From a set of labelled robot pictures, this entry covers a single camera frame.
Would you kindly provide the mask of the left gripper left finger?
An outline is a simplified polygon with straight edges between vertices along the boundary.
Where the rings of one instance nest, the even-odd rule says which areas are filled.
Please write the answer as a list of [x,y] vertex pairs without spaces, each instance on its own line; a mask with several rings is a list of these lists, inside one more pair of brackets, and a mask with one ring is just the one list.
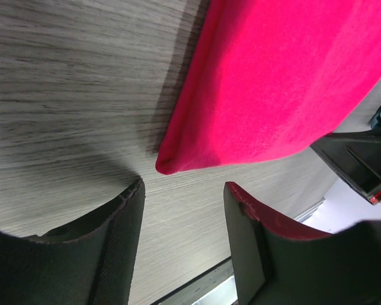
[[0,231],[0,304],[127,304],[145,184],[42,236]]

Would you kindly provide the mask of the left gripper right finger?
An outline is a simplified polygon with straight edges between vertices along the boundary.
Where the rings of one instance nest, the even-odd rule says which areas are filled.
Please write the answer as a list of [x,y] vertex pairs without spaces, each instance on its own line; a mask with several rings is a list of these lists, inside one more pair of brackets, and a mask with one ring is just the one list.
[[381,304],[381,220],[326,233],[234,182],[224,208],[240,304]]

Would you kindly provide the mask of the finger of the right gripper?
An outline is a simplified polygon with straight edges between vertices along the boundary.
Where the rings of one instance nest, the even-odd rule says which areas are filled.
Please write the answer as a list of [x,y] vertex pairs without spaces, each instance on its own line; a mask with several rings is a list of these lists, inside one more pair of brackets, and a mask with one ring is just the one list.
[[381,204],[381,128],[331,133],[311,149],[352,190],[372,205]]

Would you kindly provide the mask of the pink red t shirt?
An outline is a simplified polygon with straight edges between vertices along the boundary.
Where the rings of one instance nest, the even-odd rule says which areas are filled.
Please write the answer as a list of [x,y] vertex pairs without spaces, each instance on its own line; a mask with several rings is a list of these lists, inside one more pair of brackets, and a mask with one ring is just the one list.
[[381,79],[381,1],[212,1],[156,170],[299,153]]

